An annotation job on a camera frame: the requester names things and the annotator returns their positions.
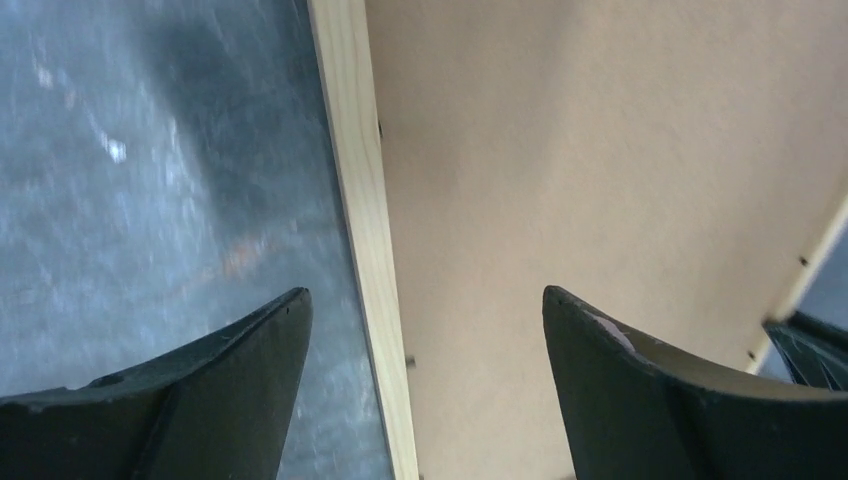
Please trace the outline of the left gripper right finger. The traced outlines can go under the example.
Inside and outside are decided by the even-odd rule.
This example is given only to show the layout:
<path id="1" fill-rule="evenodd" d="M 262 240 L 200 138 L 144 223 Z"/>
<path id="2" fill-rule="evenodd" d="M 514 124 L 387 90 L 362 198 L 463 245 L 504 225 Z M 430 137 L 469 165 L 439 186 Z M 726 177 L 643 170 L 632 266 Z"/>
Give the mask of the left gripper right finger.
<path id="1" fill-rule="evenodd" d="M 580 479 L 843 479 L 847 390 L 725 367 L 558 286 L 543 324 Z"/>

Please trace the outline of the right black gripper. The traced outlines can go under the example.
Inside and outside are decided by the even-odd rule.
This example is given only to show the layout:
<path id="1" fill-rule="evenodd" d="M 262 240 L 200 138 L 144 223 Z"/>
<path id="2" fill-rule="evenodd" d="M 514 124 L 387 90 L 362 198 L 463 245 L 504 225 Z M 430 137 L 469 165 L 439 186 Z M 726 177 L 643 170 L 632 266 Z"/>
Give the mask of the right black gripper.
<path id="1" fill-rule="evenodd" d="M 847 331 L 796 312 L 785 321 L 766 320 L 763 329 L 793 383 L 830 391 L 847 390 Z"/>

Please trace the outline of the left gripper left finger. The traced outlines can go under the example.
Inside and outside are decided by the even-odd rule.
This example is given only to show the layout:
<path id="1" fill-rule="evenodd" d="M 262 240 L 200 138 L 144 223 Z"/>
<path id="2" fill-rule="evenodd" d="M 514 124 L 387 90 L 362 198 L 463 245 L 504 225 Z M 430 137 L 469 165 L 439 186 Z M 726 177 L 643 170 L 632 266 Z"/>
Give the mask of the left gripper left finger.
<path id="1" fill-rule="evenodd" d="M 310 343 L 293 289 L 244 318 L 78 388 L 1 401 L 5 479 L 273 479 Z"/>

